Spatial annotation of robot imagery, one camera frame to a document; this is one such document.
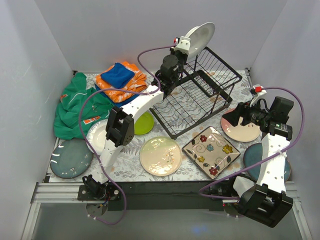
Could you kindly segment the white scalloped plate front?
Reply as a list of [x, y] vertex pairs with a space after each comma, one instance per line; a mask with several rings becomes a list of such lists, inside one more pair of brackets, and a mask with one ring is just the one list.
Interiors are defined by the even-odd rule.
[[211, 41], [215, 32], [215, 24], [206, 22], [200, 26], [192, 28], [186, 35], [190, 39], [188, 60], [195, 58]]

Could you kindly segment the square floral plate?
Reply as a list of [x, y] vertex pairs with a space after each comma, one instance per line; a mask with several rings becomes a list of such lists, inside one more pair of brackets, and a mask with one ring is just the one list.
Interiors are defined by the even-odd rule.
[[211, 180], [215, 180], [241, 155], [240, 151], [212, 126], [196, 135], [182, 150]]

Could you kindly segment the lime green small plate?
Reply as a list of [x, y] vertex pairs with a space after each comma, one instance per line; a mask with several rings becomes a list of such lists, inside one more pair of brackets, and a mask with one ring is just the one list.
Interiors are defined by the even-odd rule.
[[154, 126], [154, 118], [148, 111], [146, 111], [135, 122], [134, 134], [145, 135], [153, 129], [153, 126]]

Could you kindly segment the cream and green round plate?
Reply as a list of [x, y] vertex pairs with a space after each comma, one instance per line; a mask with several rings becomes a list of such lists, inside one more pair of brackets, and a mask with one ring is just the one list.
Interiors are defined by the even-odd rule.
[[170, 137], [149, 139], [140, 150], [141, 166], [151, 175], [164, 177], [176, 172], [182, 164], [182, 150]]

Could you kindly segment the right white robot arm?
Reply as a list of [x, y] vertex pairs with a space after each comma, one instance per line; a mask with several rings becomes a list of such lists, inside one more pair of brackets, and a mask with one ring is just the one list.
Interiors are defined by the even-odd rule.
[[256, 183], [237, 176], [226, 186], [227, 195], [239, 198], [237, 211], [247, 218], [275, 227], [292, 209], [293, 199], [286, 194], [285, 162], [286, 147], [290, 145], [293, 129], [287, 125], [293, 101], [275, 97], [271, 107], [261, 109], [260, 102], [240, 102], [237, 107], [223, 114], [232, 126], [259, 126], [262, 132], [262, 160]]

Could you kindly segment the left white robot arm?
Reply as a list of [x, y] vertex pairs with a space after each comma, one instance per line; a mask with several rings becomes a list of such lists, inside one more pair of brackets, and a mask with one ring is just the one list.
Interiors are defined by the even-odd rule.
[[138, 92], [137, 98], [110, 110], [106, 124], [106, 137], [101, 154], [97, 155], [98, 167], [94, 174], [84, 176], [82, 181], [86, 191], [95, 199], [101, 200], [108, 195], [105, 182], [110, 182], [107, 171], [112, 168], [122, 147], [134, 137], [134, 124], [139, 117], [155, 104], [161, 102], [175, 89], [189, 55], [188, 47], [172, 46], [165, 56], [159, 73], [146, 91]]

